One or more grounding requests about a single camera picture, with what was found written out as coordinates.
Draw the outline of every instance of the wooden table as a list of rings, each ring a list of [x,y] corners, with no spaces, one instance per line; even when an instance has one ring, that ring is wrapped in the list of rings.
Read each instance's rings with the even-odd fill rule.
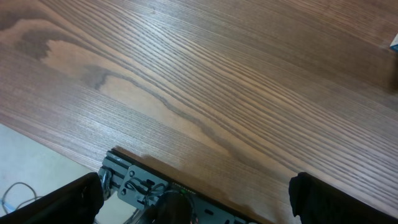
[[[297,222],[301,171],[398,217],[397,12],[2,0],[0,122],[93,170],[121,146],[262,222]]]

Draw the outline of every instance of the hole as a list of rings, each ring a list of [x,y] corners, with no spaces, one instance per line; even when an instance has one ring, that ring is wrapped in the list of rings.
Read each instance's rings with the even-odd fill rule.
[[[214,215],[214,213],[212,211],[210,211],[209,209],[205,209],[205,212],[209,215]]]
[[[155,182],[153,182],[153,181],[151,181],[151,180],[149,180],[149,179],[147,179],[147,183],[150,184],[150,185],[152,185],[152,186],[155,185]]]

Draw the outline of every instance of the floor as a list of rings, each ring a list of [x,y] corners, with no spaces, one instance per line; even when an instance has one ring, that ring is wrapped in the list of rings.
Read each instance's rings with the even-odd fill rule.
[[[1,0],[0,123],[261,223],[308,172],[398,216],[397,0]]]
[[[0,195],[16,182],[30,185],[38,196],[48,193],[91,172],[86,167],[0,124]],[[31,199],[32,192],[16,185],[7,195],[6,207],[13,211],[21,202]],[[134,207],[118,199],[107,200],[96,219],[101,224],[124,223]],[[5,211],[0,209],[0,217]]]

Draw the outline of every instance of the cable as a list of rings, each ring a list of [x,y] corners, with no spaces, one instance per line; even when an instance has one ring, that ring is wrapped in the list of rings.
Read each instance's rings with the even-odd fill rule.
[[[6,214],[8,214],[8,211],[7,211],[6,207],[4,206],[4,204],[6,203],[6,196],[7,196],[8,192],[9,192],[15,185],[17,185],[17,184],[22,184],[22,185],[25,185],[26,187],[28,187],[28,188],[33,192],[34,198],[29,199],[29,200],[26,200],[25,202],[20,203],[20,204],[17,206],[17,208],[16,208],[15,210],[18,210],[18,209],[19,209],[23,204],[25,204],[25,203],[31,202],[31,201],[33,201],[33,200],[36,201],[38,198],[41,198],[41,197],[42,197],[42,196],[37,196],[36,191],[35,191],[31,186],[29,186],[28,184],[25,184],[25,183],[23,183],[23,182],[16,182],[16,183],[12,184],[12,185],[6,190],[6,192],[2,195],[1,206],[2,206],[2,209],[4,210],[4,212],[5,212]]]

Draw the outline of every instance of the black cable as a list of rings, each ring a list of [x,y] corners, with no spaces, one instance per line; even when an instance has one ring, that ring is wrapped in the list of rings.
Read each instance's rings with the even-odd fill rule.
[[[36,191],[35,191],[31,186],[29,186],[28,184],[25,184],[25,183],[23,183],[23,182],[16,182],[16,183],[12,184],[12,185],[6,190],[6,192],[2,195],[1,206],[2,206],[2,209],[4,210],[4,212],[5,212],[6,214],[8,214],[8,211],[7,211],[6,207],[4,206],[4,204],[6,203],[6,196],[7,196],[8,192],[9,192],[15,185],[17,185],[17,184],[22,184],[22,185],[25,185],[26,187],[28,187],[28,188],[33,192],[34,198],[29,199],[29,200],[26,200],[25,202],[20,203],[20,204],[18,205],[18,207],[16,208],[16,210],[18,210],[18,208],[21,207],[23,204],[25,204],[25,203],[27,203],[27,202],[30,202],[30,201],[33,201],[33,200],[36,201],[38,198],[41,198],[41,197],[42,197],[42,196],[37,196]]]

